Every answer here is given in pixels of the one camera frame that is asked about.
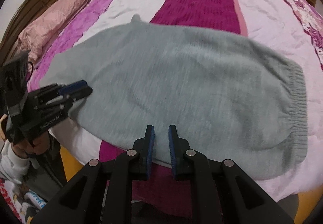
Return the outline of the white sleeve left forearm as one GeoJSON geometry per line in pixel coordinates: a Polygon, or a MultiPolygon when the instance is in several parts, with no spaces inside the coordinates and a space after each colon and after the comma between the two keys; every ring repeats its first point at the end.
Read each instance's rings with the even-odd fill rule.
{"type": "Polygon", "coordinates": [[[29,158],[21,158],[15,154],[11,143],[6,140],[1,150],[1,178],[21,185],[28,173],[29,158]]]}

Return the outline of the person's left hand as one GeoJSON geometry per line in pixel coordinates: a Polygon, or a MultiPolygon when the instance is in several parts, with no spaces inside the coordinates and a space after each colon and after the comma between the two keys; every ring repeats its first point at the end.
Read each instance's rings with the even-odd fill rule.
{"type": "Polygon", "coordinates": [[[21,159],[27,158],[41,158],[46,156],[51,148],[51,137],[48,132],[43,133],[39,137],[33,140],[33,144],[27,139],[24,139],[17,144],[13,144],[10,142],[5,134],[5,128],[8,122],[8,115],[3,114],[1,116],[1,139],[4,142],[4,146],[1,150],[1,157],[6,155],[9,151],[9,147],[11,147],[12,152],[16,155],[16,157],[21,159]]]}

